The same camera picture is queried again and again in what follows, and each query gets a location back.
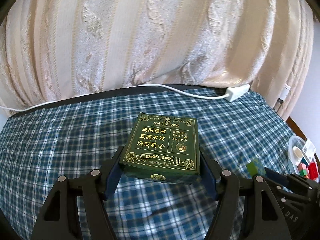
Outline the clear plastic bowl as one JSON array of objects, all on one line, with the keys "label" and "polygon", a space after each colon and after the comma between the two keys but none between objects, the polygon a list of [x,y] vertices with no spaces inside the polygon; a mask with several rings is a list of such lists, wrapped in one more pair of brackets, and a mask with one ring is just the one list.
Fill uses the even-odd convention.
[{"label": "clear plastic bowl", "polygon": [[319,159],[310,139],[293,135],[289,139],[287,158],[291,173],[319,183]]}]

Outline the blue white medicine box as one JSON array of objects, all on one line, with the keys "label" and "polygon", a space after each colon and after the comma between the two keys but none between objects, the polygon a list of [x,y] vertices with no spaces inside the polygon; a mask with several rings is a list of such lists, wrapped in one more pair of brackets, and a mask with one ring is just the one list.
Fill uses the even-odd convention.
[{"label": "blue white medicine box", "polygon": [[316,147],[310,139],[307,139],[302,148],[303,157],[308,164],[312,162],[316,153]]}]

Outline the right cream curtain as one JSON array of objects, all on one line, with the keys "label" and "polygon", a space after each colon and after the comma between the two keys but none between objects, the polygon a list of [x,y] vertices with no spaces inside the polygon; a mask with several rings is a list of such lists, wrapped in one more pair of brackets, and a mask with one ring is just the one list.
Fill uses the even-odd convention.
[{"label": "right cream curtain", "polygon": [[313,12],[306,0],[276,0],[270,48],[252,89],[274,107],[288,85],[290,91],[277,111],[283,120],[290,116],[304,86],[313,31]]}]

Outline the dark green soap box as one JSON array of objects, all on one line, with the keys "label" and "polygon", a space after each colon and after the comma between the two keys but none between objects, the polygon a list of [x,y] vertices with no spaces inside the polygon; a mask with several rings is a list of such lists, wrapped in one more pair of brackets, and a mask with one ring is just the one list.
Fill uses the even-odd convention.
[{"label": "dark green soap box", "polygon": [[200,175],[197,119],[139,113],[119,162],[128,177],[191,184]]}]

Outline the green dotted toy brick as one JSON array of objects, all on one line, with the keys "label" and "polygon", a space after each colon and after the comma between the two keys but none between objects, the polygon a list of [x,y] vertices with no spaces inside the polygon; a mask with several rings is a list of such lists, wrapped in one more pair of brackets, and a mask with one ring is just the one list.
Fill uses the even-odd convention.
[{"label": "green dotted toy brick", "polygon": [[267,177],[266,171],[262,162],[258,158],[254,158],[247,165],[249,175],[253,178],[254,176]]}]

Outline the pink green toy brick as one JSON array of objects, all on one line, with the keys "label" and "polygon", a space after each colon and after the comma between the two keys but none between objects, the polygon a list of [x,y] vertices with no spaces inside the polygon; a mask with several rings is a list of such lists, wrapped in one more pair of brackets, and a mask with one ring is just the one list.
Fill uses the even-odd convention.
[{"label": "pink green toy brick", "polygon": [[304,178],[308,178],[308,169],[305,163],[299,163],[298,165],[299,174]]}]

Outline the white plastic cap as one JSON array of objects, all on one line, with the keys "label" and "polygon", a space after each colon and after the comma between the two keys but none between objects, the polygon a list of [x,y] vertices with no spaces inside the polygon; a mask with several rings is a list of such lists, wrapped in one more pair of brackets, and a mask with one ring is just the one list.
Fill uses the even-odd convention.
[{"label": "white plastic cap", "polygon": [[297,162],[300,162],[303,158],[303,153],[297,146],[293,147],[293,156]]}]

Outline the white tower heater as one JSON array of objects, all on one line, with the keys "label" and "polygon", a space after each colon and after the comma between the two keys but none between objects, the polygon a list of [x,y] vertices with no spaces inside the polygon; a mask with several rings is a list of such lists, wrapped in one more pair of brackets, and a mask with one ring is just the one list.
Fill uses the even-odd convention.
[{"label": "white tower heater", "polygon": [[278,98],[277,101],[276,101],[276,104],[275,104],[274,108],[273,108],[276,112],[279,111],[281,105],[282,105],[283,102],[286,100],[286,98],[287,98],[290,90],[291,90],[291,87],[286,83],[286,84],[284,85],[284,88],[283,88],[283,90],[282,90],[279,98]]}]

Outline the cream curtain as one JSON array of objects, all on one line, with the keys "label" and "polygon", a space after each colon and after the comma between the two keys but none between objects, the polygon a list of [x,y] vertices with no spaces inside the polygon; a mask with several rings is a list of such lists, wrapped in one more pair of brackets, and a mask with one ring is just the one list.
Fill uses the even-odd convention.
[{"label": "cream curtain", "polygon": [[288,85],[290,91],[277,111],[283,120],[290,116],[304,86],[313,31],[313,12],[306,0],[276,0],[270,48],[252,89],[274,107]]},{"label": "cream curtain", "polygon": [[1,24],[1,109],[145,83],[264,78],[276,0],[16,0]]}]

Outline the white power strip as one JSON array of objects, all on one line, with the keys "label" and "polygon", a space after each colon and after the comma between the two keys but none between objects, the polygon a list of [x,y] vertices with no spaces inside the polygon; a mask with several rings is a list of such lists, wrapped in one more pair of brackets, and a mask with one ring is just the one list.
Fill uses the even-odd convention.
[{"label": "white power strip", "polygon": [[240,98],[245,93],[247,93],[250,89],[249,84],[242,85],[240,87],[228,87],[225,92],[225,99],[228,102],[233,102],[234,100]]}]

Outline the red toy brick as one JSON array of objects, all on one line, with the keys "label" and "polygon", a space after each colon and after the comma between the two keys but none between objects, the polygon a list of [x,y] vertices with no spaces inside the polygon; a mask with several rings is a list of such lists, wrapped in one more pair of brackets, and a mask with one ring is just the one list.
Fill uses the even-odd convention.
[{"label": "red toy brick", "polygon": [[319,177],[319,172],[317,169],[317,164],[315,162],[311,162],[308,166],[309,178],[311,180],[316,180]]}]

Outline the left cream curtain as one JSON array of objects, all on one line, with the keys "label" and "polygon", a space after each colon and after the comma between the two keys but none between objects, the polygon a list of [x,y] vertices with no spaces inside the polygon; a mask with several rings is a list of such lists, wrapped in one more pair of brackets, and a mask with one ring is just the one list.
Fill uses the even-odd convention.
[{"label": "left cream curtain", "polygon": [[145,83],[264,78],[276,0],[16,0],[1,24],[1,109]]}]

